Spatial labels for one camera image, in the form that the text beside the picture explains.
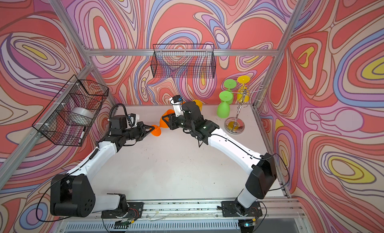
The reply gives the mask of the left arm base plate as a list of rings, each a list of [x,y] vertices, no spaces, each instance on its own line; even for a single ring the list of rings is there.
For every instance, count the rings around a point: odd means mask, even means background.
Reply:
[[[137,220],[142,217],[143,208],[143,202],[127,202],[126,206],[119,206],[115,210],[102,211],[102,219]]]

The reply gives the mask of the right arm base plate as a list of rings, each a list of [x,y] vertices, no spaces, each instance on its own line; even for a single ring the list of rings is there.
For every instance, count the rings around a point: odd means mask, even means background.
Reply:
[[[263,216],[259,202],[255,201],[249,208],[243,207],[237,201],[222,201],[218,206],[224,217],[252,217],[258,219]]]

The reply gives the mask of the orange wine glass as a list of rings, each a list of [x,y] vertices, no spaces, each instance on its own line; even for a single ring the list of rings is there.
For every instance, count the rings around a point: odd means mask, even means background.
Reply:
[[[172,113],[174,113],[174,112],[175,112],[175,111],[172,110],[172,109],[167,110],[167,111],[161,116],[160,121],[159,121],[159,125],[153,125],[153,127],[155,128],[155,129],[151,132],[151,134],[152,134],[153,136],[156,136],[156,137],[160,136],[161,133],[162,133],[162,128],[168,128],[168,125],[167,125],[166,122],[162,119],[162,117],[163,117],[163,116],[166,116],[166,115],[169,115],[169,114],[172,114]]]

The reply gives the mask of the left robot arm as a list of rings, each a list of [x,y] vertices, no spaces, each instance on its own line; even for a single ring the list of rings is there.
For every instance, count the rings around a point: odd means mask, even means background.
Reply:
[[[129,206],[124,194],[96,195],[91,181],[110,158],[127,141],[142,141],[155,127],[139,120],[137,114],[125,112],[110,115],[109,127],[97,147],[77,166],[65,174],[56,175],[51,181],[50,213],[60,217],[85,218],[91,213],[101,212],[110,218],[125,218]]]

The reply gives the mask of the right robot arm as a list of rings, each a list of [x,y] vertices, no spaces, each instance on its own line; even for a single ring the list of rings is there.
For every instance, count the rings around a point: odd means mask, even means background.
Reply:
[[[180,128],[199,142],[221,151],[249,175],[244,189],[235,199],[237,211],[245,211],[257,200],[264,199],[277,179],[274,157],[268,153],[259,154],[237,142],[219,125],[205,119],[194,101],[183,103],[177,95],[169,102],[174,112],[164,115],[162,120],[170,130]]]

